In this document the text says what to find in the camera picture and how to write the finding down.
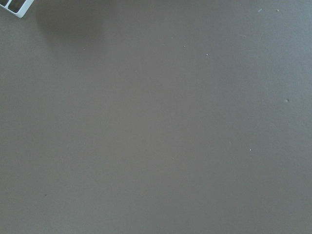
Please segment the white cup rack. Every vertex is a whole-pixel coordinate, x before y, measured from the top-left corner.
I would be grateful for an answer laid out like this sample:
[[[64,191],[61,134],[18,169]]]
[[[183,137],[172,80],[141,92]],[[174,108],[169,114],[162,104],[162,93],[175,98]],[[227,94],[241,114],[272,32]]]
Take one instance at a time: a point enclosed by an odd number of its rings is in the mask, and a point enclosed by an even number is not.
[[[33,2],[34,0],[0,0],[0,6],[16,17],[22,18]]]

